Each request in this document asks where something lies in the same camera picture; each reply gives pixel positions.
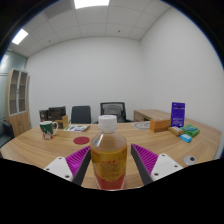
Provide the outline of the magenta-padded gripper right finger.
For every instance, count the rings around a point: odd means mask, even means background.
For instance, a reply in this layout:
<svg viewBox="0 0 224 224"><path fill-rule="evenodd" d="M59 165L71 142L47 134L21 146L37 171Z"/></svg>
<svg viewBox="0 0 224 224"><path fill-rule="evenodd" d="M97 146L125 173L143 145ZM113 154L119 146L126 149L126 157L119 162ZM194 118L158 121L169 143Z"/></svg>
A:
<svg viewBox="0 0 224 224"><path fill-rule="evenodd" d="M136 144L131 145L131 155L144 185L182 169L182 166L167 154L155 154Z"/></svg>

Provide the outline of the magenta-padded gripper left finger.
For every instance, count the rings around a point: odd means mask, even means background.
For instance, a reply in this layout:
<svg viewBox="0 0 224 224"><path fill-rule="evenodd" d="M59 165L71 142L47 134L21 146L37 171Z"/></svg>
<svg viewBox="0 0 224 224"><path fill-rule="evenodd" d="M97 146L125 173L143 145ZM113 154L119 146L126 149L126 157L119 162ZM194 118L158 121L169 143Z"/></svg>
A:
<svg viewBox="0 0 224 224"><path fill-rule="evenodd" d="M44 170L81 186L90 159L90 147L87 146L68 157L57 157Z"/></svg>

